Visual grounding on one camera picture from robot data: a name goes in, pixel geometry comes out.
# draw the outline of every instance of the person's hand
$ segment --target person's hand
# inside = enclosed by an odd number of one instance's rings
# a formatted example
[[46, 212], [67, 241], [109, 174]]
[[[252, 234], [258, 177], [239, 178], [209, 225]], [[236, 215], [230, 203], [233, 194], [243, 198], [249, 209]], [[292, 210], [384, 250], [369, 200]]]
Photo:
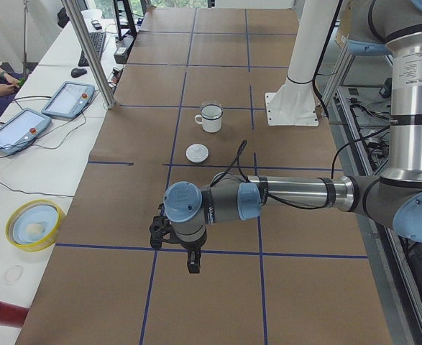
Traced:
[[0, 97], [8, 96], [15, 92], [13, 84], [0, 84]]
[[8, 73], [5, 73], [3, 78], [8, 83], [14, 85], [15, 88], [18, 88], [19, 87], [19, 81], [15, 77], [13, 77], [12, 75], [9, 75]]

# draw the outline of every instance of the red cup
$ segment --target red cup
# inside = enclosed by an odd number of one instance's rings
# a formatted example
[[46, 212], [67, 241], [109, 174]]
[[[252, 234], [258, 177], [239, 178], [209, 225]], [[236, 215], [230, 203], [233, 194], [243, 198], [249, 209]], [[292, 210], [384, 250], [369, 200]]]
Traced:
[[0, 326], [21, 328], [28, 312], [29, 308], [0, 301]]

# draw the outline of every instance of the keyboard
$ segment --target keyboard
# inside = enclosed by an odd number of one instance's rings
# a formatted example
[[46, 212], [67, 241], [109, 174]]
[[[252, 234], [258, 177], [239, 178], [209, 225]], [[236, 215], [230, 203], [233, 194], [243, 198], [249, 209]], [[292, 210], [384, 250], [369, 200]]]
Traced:
[[[96, 54], [98, 58], [100, 59], [102, 56], [102, 53], [104, 52], [105, 32], [89, 32], [89, 38], [91, 38], [94, 48], [96, 49]], [[80, 60], [78, 61], [78, 66], [79, 67], [89, 66], [88, 59], [86, 59], [86, 56], [84, 55], [84, 51], [82, 50], [81, 50]]]

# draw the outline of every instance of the computer mouse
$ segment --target computer mouse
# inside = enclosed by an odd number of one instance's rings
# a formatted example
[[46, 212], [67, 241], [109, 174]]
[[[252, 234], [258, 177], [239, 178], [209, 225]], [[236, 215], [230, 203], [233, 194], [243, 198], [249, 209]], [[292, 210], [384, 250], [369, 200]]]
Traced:
[[86, 74], [88, 71], [85, 68], [74, 68], [72, 69], [72, 71], [70, 72], [70, 75], [72, 76], [72, 78], [78, 78], [81, 77], [83, 74]]

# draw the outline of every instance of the printed label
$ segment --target printed label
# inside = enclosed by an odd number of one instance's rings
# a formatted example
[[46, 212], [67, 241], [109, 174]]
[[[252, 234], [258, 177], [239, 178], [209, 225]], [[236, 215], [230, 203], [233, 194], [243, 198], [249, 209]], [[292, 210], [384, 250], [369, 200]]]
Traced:
[[393, 59], [393, 90], [422, 86], [422, 52]]

